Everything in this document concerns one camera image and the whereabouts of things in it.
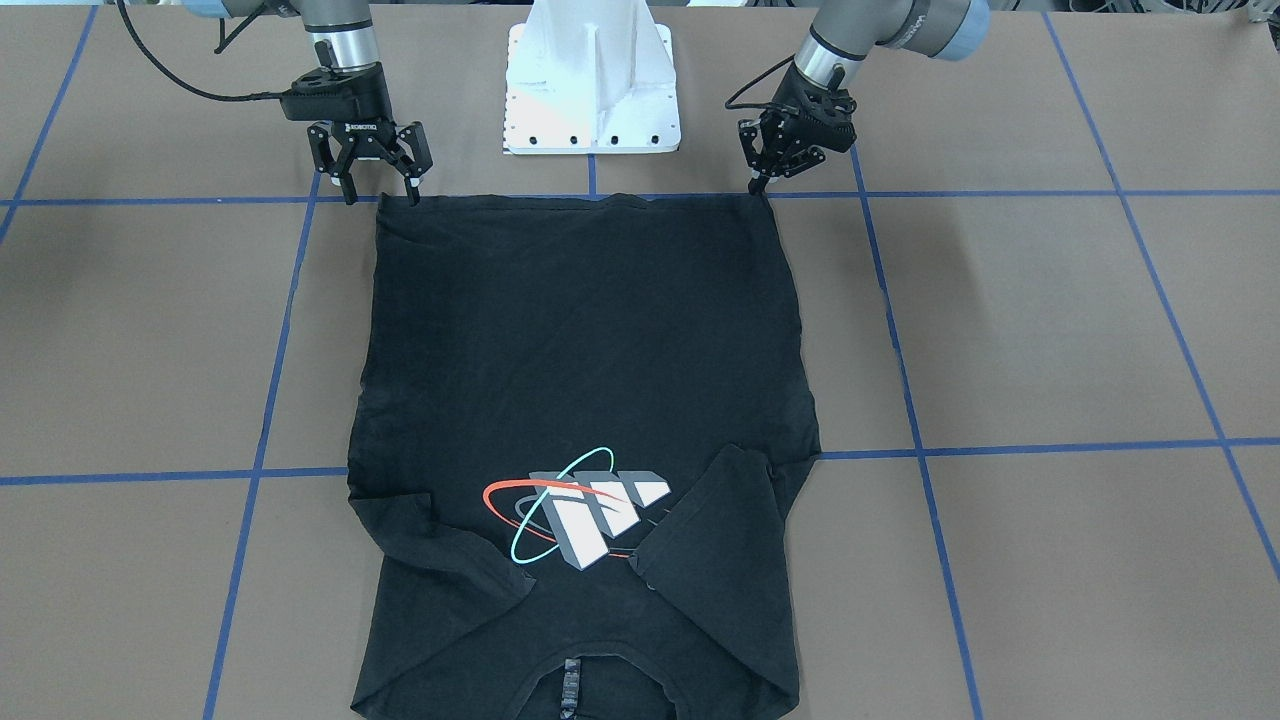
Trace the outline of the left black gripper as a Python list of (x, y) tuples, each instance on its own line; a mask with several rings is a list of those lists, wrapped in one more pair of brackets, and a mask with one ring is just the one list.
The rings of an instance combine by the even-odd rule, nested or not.
[(751, 172), (748, 192), (763, 195), (778, 178), (792, 178), (826, 160), (826, 150), (846, 152), (856, 141), (856, 102), (845, 88), (851, 61), (837, 60), (814, 81), (790, 58), (769, 106), (739, 120), (739, 141)]

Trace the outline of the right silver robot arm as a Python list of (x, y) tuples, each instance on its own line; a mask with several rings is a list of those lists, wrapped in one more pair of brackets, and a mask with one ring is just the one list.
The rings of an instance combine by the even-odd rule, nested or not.
[(357, 160), (384, 161), (404, 183), (410, 204), (433, 167), (421, 123), (401, 126), (381, 64), (367, 1), (186, 1), (196, 15), (248, 23), (261, 15), (298, 17), (308, 33), (316, 68), (273, 95), (284, 117), (308, 123), (312, 164), (329, 176), (347, 204), (358, 192), (352, 177)]

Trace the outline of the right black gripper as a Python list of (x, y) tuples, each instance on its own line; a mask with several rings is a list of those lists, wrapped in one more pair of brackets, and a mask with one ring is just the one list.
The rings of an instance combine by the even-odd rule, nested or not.
[(339, 187), (346, 205), (358, 201), (351, 167), (362, 131), (375, 135), (379, 159), (399, 174), (410, 205), (419, 205), (421, 178), (433, 168), (426, 129), (419, 120), (394, 123), (380, 61), (352, 72), (319, 67), (297, 78), (279, 102), (287, 119), (311, 124), (307, 133), (314, 165)]

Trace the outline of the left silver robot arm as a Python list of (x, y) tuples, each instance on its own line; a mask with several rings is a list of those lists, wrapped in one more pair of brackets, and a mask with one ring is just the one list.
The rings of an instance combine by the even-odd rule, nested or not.
[(750, 195), (762, 195), (778, 178), (791, 178), (822, 164), (831, 152), (856, 142), (849, 91), (852, 78), (876, 47), (902, 49), (946, 61), (970, 56), (984, 41), (992, 10), (987, 1), (824, 1), (799, 50), (762, 73), (782, 78), (767, 102), (726, 100), (728, 110), (758, 110), (737, 123), (739, 141), (751, 179)]

